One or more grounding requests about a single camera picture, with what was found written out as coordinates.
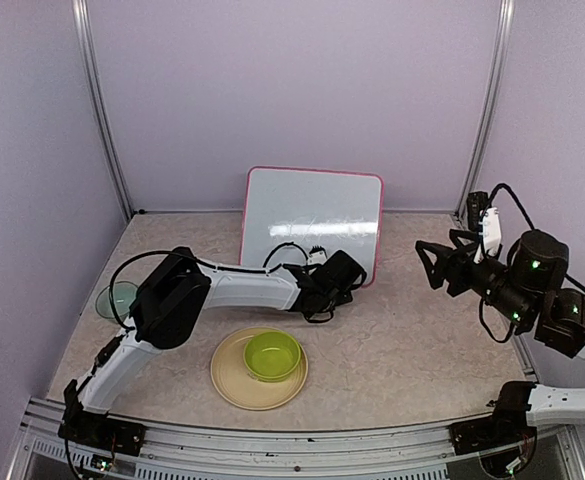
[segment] wire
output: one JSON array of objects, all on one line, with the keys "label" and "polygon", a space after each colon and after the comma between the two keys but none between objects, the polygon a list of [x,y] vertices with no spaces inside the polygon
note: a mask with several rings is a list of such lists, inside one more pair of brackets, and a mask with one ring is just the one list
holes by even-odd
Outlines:
[{"label": "wire", "polygon": [[525,459],[526,459],[525,463],[523,465],[521,465],[521,467],[514,472],[517,475],[519,473],[521,473],[523,470],[525,470],[526,468],[528,468],[528,466],[532,463],[532,459],[534,458],[534,454],[536,453],[536,445],[537,445],[537,443],[539,443],[536,428],[534,429],[534,436],[532,438],[534,441],[534,443],[532,443],[532,449],[530,450],[529,455],[525,456]]},{"label": "wire", "polygon": [[70,467],[70,471],[72,472],[72,476],[77,480],[83,480],[83,475],[76,471],[74,467],[74,463],[72,462],[72,456],[70,455],[70,444],[68,439],[65,439],[65,459],[68,462],[68,467]]},{"label": "wire", "polygon": [[321,313],[327,313],[329,315],[328,318],[324,318],[322,320],[317,320],[317,319],[313,319],[310,316],[310,317],[305,317],[305,321],[308,322],[308,323],[313,323],[313,324],[328,323],[330,320],[332,320],[334,318],[334,309],[335,308],[336,308],[336,301],[335,300],[330,300],[330,303],[328,304],[327,307],[325,307],[320,312],[317,312],[319,314],[321,314]]},{"label": "wire", "polygon": [[517,248],[519,248],[519,243],[521,243],[521,239],[517,238],[516,241],[512,244],[510,249],[508,250],[508,254],[506,257],[505,264],[508,267],[508,270],[512,268],[512,261],[514,260],[514,254],[516,253]]},{"label": "wire", "polygon": [[116,461],[116,453],[114,453],[114,447],[116,445],[116,434],[112,436],[112,448],[110,449],[110,468],[106,470],[108,473],[105,474],[103,478],[110,476],[110,472],[114,468],[114,462]]},{"label": "wire", "polygon": [[294,247],[297,250],[299,250],[303,256],[305,257],[305,261],[307,262],[309,257],[308,254],[305,252],[305,250],[303,249],[303,247],[301,247],[300,245],[294,243],[294,242],[283,242],[278,244],[276,247],[274,247],[272,249],[272,251],[268,254],[267,257],[265,257],[265,261],[263,262],[263,268],[268,266],[269,261],[272,259],[272,257],[274,256],[274,254],[276,252],[278,252],[279,250],[281,250],[282,248],[286,248],[286,247]]},{"label": "wire", "polygon": [[114,284],[116,282],[116,278],[119,276],[121,271],[123,271],[123,269],[125,267],[127,267],[128,265],[130,265],[131,263],[134,263],[138,260],[141,260],[142,258],[152,257],[152,256],[157,256],[157,255],[173,256],[173,257],[183,258],[185,260],[194,261],[198,265],[209,268],[211,270],[217,270],[217,271],[223,271],[223,272],[250,273],[250,274],[255,274],[255,275],[269,275],[271,273],[274,273],[275,271],[277,271],[279,268],[281,268],[283,266],[282,263],[279,263],[276,267],[268,270],[265,268],[251,269],[251,268],[228,267],[225,265],[214,265],[212,263],[206,262],[205,260],[201,260],[201,259],[195,257],[194,255],[186,255],[185,253],[175,252],[172,250],[149,250],[147,252],[139,253],[138,255],[135,255],[135,256],[127,259],[125,262],[123,262],[121,265],[119,265],[119,267],[114,271],[114,273],[112,274],[112,277],[110,278],[110,285],[109,285],[109,292],[108,292],[108,297],[110,300],[110,308],[112,309],[112,313],[114,315],[114,320],[116,320],[116,323],[118,323],[119,326],[121,328],[123,328],[126,332],[131,332],[131,331],[135,330],[135,328],[130,327],[130,326],[126,325],[125,323],[123,323],[123,320],[121,320],[119,313],[116,311],[116,305],[114,302]]},{"label": "wire", "polygon": [[507,183],[499,183],[496,187],[494,187],[492,189],[492,192],[490,192],[490,196],[488,197],[488,205],[485,208],[486,212],[487,212],[487,209],[492,206],[492,202],[494,201],[494,199],[496,198],[496,195],[501,190],[505,190],[506,192],[508,192],[508,194],[510,195],[512,200],[514,200],[514,203],[516,203],[516,206],[519,208],[519,211],[523,215],[523,218],[525,218],[525,221],[528,224],[528,227],[530,227],[531,230],[536,230],[536,227],[534,226],[534,223],[532,223],[532,219],[528,215],[528,212],[525,210],[525,207],[521,203],[521,200],[519,200],[519,197],[516,196],[516,193],[514,193],[514,190],[512,190],[512,187],[510,187]]},{"label": "wire", "polygon": [[494,340],[496,343],[507,343],[510,338],[512,338],[512,335],[514,334],[514,323],[510,323],[510,328],[508,328],[508,333],[505,334],[505,337],[503,337],[502,339],[498,339],[494,336],[494,334],[492,333],[492,330],[490,330],[490,327],[488,327],[488,324],[485,323],[485,318],[483,318],[483,305],[485,304],[485,300],[481,299],[479,300],[479,322],[481,322],[481,325],[483,326],[483,328],[485,328],[485,331],[488,332],[488,335],[490,336],[490,338],[492,340]]}]

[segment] lavender wall panel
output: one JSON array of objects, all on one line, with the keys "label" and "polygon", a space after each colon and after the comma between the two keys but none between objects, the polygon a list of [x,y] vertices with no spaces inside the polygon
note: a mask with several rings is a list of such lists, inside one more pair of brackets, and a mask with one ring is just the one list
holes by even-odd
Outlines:
[{"label": "lavender wall panel", "polygon": [[[585,283],[585,2],[516,8],[480,186],[510,183],[537,226],[570,246],[570,273]],[[524,223],[508,200],[498,207],[509,243]],[[528,344],[545,383],[585,386],[585,361]]]},{"label": "lavender wall panel", "polygon": [[123,226],[71,2],[0,2],[0,468]]},{"label": "lavender wall panel", "polygon": [[90,2],[137,208],[241,208],[254,165],[364,171],[452,211],[499,13],[483,0]]}]

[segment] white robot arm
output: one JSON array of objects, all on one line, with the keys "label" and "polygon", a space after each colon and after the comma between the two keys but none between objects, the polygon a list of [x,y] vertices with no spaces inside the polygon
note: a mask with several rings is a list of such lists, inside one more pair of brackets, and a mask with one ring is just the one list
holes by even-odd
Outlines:
[{"label": "white robot arm", "polygon": [[[501,228],[491,205],[499,189],[510,192],[531,228],[515,242],[505,264],[498,260]],[[567,275],[567,245],[535,229],[507,185],[498,185],[489,199],[483,192],[473,195],[468,218],[474,225],[470,220],[469,232],[450,230],[456,248],[416,243],[430,286],[436,289],[447,282],[452,297],[473,290],[481,306],[496,308],[510,321],[500,343],[536,325],[536,340],[570,358],[585,359],[585,287]],[[564,288],[565,279],[582,291]],[[508,382],[490,417],[458,422],[450,430],[456,453],[465,454],[520,441],[535,434],[535,427],[550,424],[585,424],[585,388]]]},{"label": "white robot arm", "polygon": [[111,419],[107,412],[150,360],[187,341],[202,310],[266,307],[324,323],[337,306],[352,301],[352,291],[366,278],[365,270],[341,250],[327,258],[325,250],[315,247],[306,265],[280,264],[268,270],[214,264],[178,247],[128,260],[110,286],[126,265],[154,254],[166,258],[139,286],[128,318],[117,317],[119,333],[99,352],[91,370],[64,391],[66,409],[59,435],[66,440],[138,455],[145,428]]}]

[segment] beige plate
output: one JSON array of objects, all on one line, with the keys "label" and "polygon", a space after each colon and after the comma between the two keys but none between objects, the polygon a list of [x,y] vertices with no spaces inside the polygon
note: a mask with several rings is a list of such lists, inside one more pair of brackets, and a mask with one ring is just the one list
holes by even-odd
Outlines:
[{"label": "beige plate", "polygon": [[253,327],[234,332],[212,356],[212,383],[228,402],[246,410],[270,410],[292,400],[308,376],[308,358],[301,347],[298,368],[282,382],[266,383],[254,378],[243,361],[243,350],[252,337],[274,328]]}]

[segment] marble tabletop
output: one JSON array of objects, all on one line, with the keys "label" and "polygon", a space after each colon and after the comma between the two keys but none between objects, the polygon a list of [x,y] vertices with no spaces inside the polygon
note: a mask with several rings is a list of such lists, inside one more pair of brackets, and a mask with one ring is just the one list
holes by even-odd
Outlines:
[{"label": "marble tabletop", "polygon": [[[478,298],[433,291],[414,251],[416,240],[448,243],[447,215],[384,214],[374,284],[354,292],[335,318],[310,325],[299,314],[259,309],[202,312],[186,344],[142,370],[113,412],[182,425],[248,430],[349,430],[449,420],[489,411],[501,385],[523,379],[511,344],[494,343],[477,318]],[[112,254],[67,346],[48,397],[92,364],[118,327],[94,308],[98,292],[130,256],[189,246],[201,257],[236,263],[240,213],[136,215]],[[142,259],[120,276],[140,284],[160,258]],[[505,327],[488,308],[496,335]],[[307,383],[290,403],[254,412],[227,403],[214,389],[210,360],[230,333],[272,326],[294,335],[309,359]]]}]

